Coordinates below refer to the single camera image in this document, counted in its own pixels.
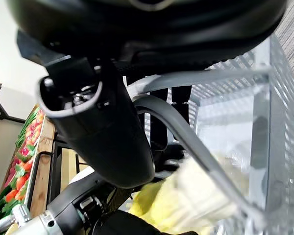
red tomato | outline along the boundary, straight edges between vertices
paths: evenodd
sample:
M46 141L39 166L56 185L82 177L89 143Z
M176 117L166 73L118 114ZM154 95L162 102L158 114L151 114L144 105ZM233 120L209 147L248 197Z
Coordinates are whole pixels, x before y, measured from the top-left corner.
M26 146L24 146L24 147L21 149L20 153L21 153L23 156L27 156L28 153L29 153L29 149L28 149Z
M5 196L5 201L9 202L11 201L15 195L18 193L18 191L16 189L13 189L12 191L10 191L6 196Z
M21 187L25 184L26 177L20 177L16 180L16 190L19 191Z

clear plastic basket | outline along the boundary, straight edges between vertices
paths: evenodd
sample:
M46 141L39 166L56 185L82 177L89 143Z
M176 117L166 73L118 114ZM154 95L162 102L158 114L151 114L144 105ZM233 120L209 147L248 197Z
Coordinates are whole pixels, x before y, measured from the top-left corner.
M294 78L277 38L273 35L252 51L209 69L264 66L272 68L266 75L193 85L190 126L212 153L223 154L248 176L248 200L268 215L266 234L293 235ZM247 227L229 218L212 234L254 234Z

silver metal part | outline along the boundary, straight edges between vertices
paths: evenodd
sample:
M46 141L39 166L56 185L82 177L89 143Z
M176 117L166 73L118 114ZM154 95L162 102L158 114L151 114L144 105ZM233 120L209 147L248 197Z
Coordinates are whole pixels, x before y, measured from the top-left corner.
M82 201L79 206L81 209L84 209L85 207L87 207L89 204L91 204L93 202L93 198L92 197L88 197L86 198L84 201Z
M14 216L9 215L0 220L0 232L5 232L13 223L15 219Z
M12 214L15 218L15 222L19 227L25 225L28 221L31 220L30 212L26 205L18 204L12 209Z

yellow cloth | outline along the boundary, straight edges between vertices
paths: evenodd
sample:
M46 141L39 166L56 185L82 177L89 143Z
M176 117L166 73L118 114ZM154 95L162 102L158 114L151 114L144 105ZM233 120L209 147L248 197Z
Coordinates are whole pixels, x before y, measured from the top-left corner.
M219 157L218 161L246 194L248 178L225 158ZM166 180L144 186L135 196L129 212L161 232L180 234L195 231L209 235L217 221L231 217L236 210L235 204L190 158Z

